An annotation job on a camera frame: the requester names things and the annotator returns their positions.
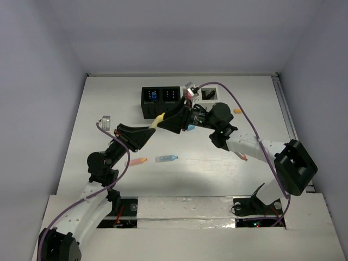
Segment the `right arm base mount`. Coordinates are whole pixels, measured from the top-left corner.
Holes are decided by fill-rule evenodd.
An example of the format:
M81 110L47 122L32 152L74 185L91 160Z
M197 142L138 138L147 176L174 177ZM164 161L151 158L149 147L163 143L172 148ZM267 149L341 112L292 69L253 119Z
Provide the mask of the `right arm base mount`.
M263 186L264 183L250 197L233 199L230 212L236 217L237 228L285 227L281 200L265 205L257 198L257 193Z

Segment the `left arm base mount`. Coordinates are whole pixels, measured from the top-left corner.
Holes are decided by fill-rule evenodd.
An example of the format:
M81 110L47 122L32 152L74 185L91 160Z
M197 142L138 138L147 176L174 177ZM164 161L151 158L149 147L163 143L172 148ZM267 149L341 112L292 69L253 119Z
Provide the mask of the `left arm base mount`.
M121 199L118 212L108 214L97 228L137 228L138 198L126 197Z

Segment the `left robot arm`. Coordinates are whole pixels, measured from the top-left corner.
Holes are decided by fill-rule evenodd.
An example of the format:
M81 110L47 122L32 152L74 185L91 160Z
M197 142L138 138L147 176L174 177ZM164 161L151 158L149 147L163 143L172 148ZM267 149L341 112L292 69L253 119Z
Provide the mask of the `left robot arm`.
M120 212L120 192L114 186L130 166L130 153L142 149L156 127L154 122L148 127L119 124L113 134L102 130L111 138L109 146L88 156L89 180L78 200L41 231L37 260L81 260L82 247L98 224Z

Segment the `yellow pencil-shaped pen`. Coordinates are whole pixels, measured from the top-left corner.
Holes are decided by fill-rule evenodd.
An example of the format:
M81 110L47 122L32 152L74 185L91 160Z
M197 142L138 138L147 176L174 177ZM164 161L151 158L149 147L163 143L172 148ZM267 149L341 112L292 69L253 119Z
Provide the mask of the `yellow pencil-shaped pen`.
M153 122L150 124L149 129L156 129L158 124L164 120L165 113L158 115Z

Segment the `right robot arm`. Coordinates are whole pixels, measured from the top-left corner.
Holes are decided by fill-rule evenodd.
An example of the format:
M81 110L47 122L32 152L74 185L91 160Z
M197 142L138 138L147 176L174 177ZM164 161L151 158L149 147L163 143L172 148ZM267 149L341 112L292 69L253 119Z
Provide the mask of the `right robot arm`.
M269 165L274 178L262 184L252 195L251 209L263 213L277 199L300 196L318 172L318 167L303 144L262 140L231 125L233 115L225 103L216 103L210 111L183 98L172 110L161 116L159 128L179 134L189 125L213 130L209 136L215 147L234 154L249 156Z

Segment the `blue black highlighter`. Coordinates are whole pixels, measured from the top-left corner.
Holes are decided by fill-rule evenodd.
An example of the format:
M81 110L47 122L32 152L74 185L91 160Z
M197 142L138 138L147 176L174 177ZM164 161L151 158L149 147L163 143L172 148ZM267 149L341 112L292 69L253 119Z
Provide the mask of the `blue black highlighter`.
M202 99L203 100L214 100L215 99L215 90L202 90Z

